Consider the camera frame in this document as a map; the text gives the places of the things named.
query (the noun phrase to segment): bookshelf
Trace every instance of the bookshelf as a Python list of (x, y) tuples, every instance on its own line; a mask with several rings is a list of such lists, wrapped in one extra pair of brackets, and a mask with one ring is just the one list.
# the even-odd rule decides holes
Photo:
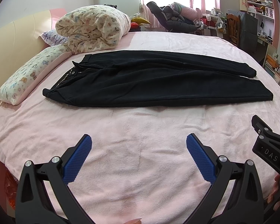
[(277, 0), (239, 0), (240, 10), (258, 20), (257, 32), (265, 33), (266, 37), (259, 36), (259, 41), (272, 42), (278, 48), (280, 34), (279, 3)]

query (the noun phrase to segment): bed frame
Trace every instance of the bed frame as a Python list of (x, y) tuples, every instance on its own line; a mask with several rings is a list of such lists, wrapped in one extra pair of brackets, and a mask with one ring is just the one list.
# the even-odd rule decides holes
[[(49, 46), (39, 36), (55, 28), (56, 22), (64, 14), (65, 9), (47, 10), (10, 22), (0, 28), (0, 87), (18, 68)], [(0, 206), (13, 216), (13, 209), (4, 191), (7, 171), (0, 162)]]

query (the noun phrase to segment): wooden chair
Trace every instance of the wooden chair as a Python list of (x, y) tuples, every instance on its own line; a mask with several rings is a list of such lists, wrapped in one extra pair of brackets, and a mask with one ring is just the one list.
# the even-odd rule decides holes
[(227, 34), (229, 42), (239, 47), (239, 39), (241, 33), (241, 17), (233, 14), (226, 14), (227, 18)]

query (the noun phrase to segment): purple patterned pillow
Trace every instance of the purple patterned pillow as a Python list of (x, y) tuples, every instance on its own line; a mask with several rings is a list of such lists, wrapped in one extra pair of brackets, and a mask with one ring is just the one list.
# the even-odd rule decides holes
[(50, 46), (63, 44), (67, 42), (68, 39), (68, 37), (63, 37), (57, 34), (56, 29), (52, 29), (48, 32), (43, 32), (41, 34), (41, 38)]

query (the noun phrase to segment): pink headboard section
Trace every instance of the pink headboard section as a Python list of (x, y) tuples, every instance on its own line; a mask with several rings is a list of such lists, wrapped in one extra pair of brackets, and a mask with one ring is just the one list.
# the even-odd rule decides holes
[(51, 9), (50, 13), (52, 17), (52, 29), (54, 29), (57, 21), (67, 12), (64, 8), (57, 8), (57, 9)]

